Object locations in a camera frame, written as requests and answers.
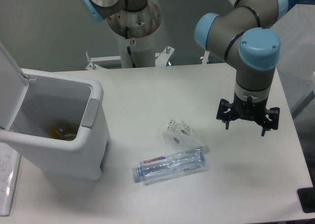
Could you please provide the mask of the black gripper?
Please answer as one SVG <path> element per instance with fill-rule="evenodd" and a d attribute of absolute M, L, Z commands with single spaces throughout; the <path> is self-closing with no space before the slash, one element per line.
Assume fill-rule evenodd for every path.
<path fill-rule="evenodd" d="M 230 103 L 226 99 L 221 99 L 218 107 L 216 119 L 225 124 L 225 129 L 229 129 L 229 123 L 237 119 L 255 121 L 262 127 L 261 136 L 267 131 L 277 130 L 279 126 L 280 108 L 266 108 L 268 98 L 261 102 L 243 101 L 234 94 L 234 101 Z"/>

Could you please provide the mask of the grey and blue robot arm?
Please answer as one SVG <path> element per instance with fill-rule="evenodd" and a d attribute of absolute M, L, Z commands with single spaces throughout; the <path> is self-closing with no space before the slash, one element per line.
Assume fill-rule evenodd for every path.
<path fill-rule="evenodd" d="M 217 119 L 228 125 L 254 121 L 264 132 L 277 130 L 280 109 L 266 104 L 281 41 L 271 26 L 288 10 L 288 0 L 229 0 L 234 9 L 221 17 L 205 14 L 194 39 L 236 70 L 233 102 L 222 99 Z M 154 34 L 162 21 L 159 7 L 149 0 L 81 0 L 91 18 L 106 20 L 118 38 L 122 66 L 155 66 Z"/>

